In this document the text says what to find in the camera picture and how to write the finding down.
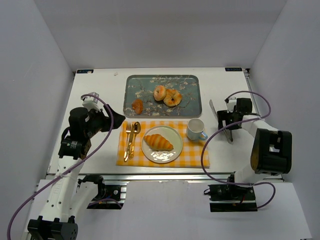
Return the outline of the glazed bagel left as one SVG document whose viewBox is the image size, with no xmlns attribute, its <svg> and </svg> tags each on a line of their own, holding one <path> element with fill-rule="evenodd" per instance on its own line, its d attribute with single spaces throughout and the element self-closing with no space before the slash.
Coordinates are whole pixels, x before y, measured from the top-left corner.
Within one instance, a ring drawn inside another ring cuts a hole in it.
<svg viewBox="0 0 320 240">
<path fill-rule="evenodd" d="M 153 91 L 153 97 L 156 101 L 162 101 L 166 95 L 166 88 L 163 85 L 158 85 L 155 87 L 154 91 Z"/>
</svg>

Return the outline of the small brown pastry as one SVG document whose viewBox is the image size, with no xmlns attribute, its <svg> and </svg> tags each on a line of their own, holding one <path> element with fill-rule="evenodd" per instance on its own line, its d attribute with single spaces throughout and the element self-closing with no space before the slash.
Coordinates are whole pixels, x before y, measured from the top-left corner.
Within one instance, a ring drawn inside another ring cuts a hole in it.
<svg viewBox="0 0 320 240">
<path fill-rule="evenodd" d="M 132 109 L 137 115 L 140 115 L 143 111 L 143 101 L 141 99 L 135 99 L 131 104 Z"/>
</svg>

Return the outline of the blue label left corner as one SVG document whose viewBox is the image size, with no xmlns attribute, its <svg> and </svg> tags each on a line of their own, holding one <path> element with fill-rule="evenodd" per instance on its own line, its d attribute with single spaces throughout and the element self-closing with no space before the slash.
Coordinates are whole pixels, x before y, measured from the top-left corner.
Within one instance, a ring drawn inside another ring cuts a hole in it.
<svg viewBox="0 0 320 240">
<path fill-rule="evenodd" d="M 92 74 L 93 72 L 93 69 L 78 69 L 76 74 Z"/>
</svg>

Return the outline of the glazed bagel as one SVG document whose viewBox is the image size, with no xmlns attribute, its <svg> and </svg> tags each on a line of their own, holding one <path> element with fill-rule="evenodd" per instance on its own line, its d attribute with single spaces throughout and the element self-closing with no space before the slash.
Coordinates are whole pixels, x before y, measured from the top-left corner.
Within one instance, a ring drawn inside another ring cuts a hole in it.
<svg viewBox="0 0 320 240">
<path fill-rule="evenodd" d="M 155 87 L 154 91 L 153 91 L 153 97 L 156 101 L 162 101 L 166 95 L 166 88 L 163 85 L 158 85 Z"/>
<path fill-rule="evenodd" d="M 168 107 L 175 107 L 180 104 L 182 100 L 182 95 L 176 89 L 167 89 L 166 96 L 163 99 L 163 102 Z"/>
</svg>

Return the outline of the striped croissant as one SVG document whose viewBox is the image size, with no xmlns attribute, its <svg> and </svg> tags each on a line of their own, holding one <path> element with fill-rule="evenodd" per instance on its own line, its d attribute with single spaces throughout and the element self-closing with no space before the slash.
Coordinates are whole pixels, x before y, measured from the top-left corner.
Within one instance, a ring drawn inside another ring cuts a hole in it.
<svg viewBox="0 0 320 240">
<path fill-rule="evenodd" d="M 160 134 L 145 135 L 143 139 L 155 151 L 172 151 L 174 149 L 174 146 Z"/>
</svg>

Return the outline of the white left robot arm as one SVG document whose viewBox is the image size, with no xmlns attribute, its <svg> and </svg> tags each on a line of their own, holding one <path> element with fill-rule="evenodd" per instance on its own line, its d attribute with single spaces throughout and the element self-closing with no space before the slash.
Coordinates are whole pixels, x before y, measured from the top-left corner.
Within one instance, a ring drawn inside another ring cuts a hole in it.
<svg viewBox="0 0 320 240">
<path fill-rule="evenodd" d="M 69 126 L 62 132 L 58 151 L 57 181 L 37 219 L 30 219 L 27 230 L 35 240 L 74 240 L 78 235 L 76 219 L 93 200 L 106 195 L 104 179 L 88 174 L 79 179 L 83 160 L 91 148 L 91 138 L 99 132 L 118 129 L 125 116 L 106 105 L 102 109 L 76 107 L 69 112 Z"/>
</svg>

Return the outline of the gold fork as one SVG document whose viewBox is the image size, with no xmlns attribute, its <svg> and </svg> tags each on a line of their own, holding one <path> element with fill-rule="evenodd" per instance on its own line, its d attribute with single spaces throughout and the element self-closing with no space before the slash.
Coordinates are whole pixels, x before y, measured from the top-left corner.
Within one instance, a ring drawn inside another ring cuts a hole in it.
<svg viewBox="0 0 320 240">
<path fill-rule="evenodd" d="M 123 156 L 124 161 L 127 160 L 127 156 L 128 156 L 127 149 L 128 149 L 129 137 L 130 137 L 130 134 L 131 134 L 131 129 L 132 129 L 132 124 L 131 124 L 130 122 L 128 122 L 128 123 L 126 124 L 126 134 L 127 134 L 127 136 L 126 136 L 124 156 Z"/>
</svg>

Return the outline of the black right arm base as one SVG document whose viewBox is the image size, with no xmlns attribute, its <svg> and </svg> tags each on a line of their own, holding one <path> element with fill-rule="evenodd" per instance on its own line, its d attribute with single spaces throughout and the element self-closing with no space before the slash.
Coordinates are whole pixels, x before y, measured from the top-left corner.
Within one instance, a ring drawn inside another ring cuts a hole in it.
<svg viewBox="0 0 320 240">
<path fill-rule="evenodd" d="M 209 196 L 212 213 L 257 212 L 256 195 L 252 187 L 211 184 L 203 191 Z"/>
</svg>

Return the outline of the glazed bagel right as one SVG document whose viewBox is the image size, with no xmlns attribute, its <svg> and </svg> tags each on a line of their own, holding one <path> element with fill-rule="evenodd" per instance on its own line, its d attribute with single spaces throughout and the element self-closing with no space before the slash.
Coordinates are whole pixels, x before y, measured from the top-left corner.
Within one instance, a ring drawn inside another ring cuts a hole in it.
<svg viewBox="0 0 320 240">
<path fill-rule="evenodd" d="M 166 96 L 163 99 L 163 102 L 168 107 L 175 107 L 180 104 L 182 100 L 182 95 L 176 89 L 167 89 Z"/>
</svg>

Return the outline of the steel serving tongs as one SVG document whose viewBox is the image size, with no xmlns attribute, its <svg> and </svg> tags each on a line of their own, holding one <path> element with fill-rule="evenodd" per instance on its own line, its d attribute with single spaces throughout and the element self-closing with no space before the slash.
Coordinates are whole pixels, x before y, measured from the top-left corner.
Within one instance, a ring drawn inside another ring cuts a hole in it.
<svg viewBox="0 0 320 240">
<path fill-rule="evenodd" d="M 216 109 L 214 107 L 213 101 L 211 99 L 209 100 L 209 106 L 210 106 L 210 108 L 211 108 L 211 110 L 212 110 L 212 112 L 213 112 L 213 114 L 214 114 L 214 116 L 215 116 L 215 118 L 216 118 L 216 120 L 218 122 L 218 129 L 220 129 L 220 122 L 219 122 L 219 118 L 218 118 L 218 113 L 217 113 L 217 111 L 216 111 Z M 224 133 L 224 135 L 225 135 L 225 137 L 227 139 L 227 142 L 229 144 L 232 144 L 233 143 L 232 131 L 230 129 L 224 129 L 223 133 Z"/>
</svg>

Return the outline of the yellow checkered cloth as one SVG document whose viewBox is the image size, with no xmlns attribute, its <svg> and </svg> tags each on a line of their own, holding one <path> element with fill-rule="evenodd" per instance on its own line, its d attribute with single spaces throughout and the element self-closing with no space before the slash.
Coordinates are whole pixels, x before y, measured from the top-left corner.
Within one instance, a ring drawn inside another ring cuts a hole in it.
<svg viewBox="0 0 320 240">
<path fill-rule="evenodd" d="M 118 166 L 131 167 L 160 167 L 160 168 L 200 168 L 201 154 L 204 146 L 203 141 L 191 141 L 187 138 L 187 122 L 186 121 L 142 121 L 141 132 L 137 135 L 134 146 L 134 156 L 132 159 L 124 161 L 125 145 L 126 145 L 126 126 L 127 121 L 122 124 L 119 134 L 117 160 Z M 142 140 L 144 134 L 151 128 L 156 126 L 168 126 L 176 130 L 183 142 L 183 148 L 180 155 L 172 162 L 167 164 L 158 164 L 149 160 L 142 151 Z"/>
</svg>

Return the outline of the blue label corner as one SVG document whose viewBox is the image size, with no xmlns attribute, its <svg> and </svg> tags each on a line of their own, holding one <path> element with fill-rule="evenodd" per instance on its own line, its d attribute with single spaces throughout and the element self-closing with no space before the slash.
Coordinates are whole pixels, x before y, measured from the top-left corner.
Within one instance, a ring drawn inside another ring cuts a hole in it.
<svg viewBox="0 0 320 240">
<path fill-rule="evenodd" d="M 76 74 L 92 74 L 93 72 L 93 69 L 78 69 Z"/>
<path fill-rule="evenodd" d="M 225 67 L 226 72 L 242 72 L 243 69 L 241 67 Z"/>
</svg>

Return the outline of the aluminium front rail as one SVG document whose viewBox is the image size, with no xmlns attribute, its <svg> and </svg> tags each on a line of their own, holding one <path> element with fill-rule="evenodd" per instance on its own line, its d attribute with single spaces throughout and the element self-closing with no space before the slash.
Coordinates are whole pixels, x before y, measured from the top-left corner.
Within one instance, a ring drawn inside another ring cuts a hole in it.
<svg viewBox="0 0 320 240">
<path fill-rule="evenodd" d="M 170 180 L 190 180 L 190 181 L 206 181 L 212 180 L 204 173 L 177 173 L 177 174 L 100 174 L 106 181 L 170 181 Z M 213 177 L 226 181 L 230 173 L 227 174 L 213 174 Z M 53 174 L 47 174 L 45 180 L 53 180 Z M 269 176 L 263 180 L 271 182 L 284 182 L 284 179 L 281 175 L 278 176 Z"/>
</svg>

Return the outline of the gold knife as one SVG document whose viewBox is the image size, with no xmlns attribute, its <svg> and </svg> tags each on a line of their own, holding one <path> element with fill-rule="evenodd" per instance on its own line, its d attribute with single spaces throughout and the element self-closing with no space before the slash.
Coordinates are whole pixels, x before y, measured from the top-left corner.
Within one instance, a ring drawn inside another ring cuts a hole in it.
<svg viewBox="0 0 320 240">
<path fill-rule="evenodd" d="M 125 161 L 128 160 L 129 155 L 130 155 L 131 146 L 133 143 L 134 132 L 135 132 L 135 127 L 136 127 L 136 123 L 133 123 L 131 126 L 131 132 L 130 132 L 129 139 L 128 139 L 128 145 L 127 145 L 127 149 L 126 149 L 126 157 L 124 159 Z"/>
</svg>

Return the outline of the blue floral tray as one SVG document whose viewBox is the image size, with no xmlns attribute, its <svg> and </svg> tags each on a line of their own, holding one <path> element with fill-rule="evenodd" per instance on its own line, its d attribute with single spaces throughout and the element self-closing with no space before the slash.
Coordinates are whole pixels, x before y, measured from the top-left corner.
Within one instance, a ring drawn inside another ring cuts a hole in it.
<svg viewBox="0 0 320 240">
<path fill-rule="evenodd" d="M 199 79 L 194 75 L 131 75 L 123 113 L 128 118 L 195 118 L 202 113 Z"/>
</svg>

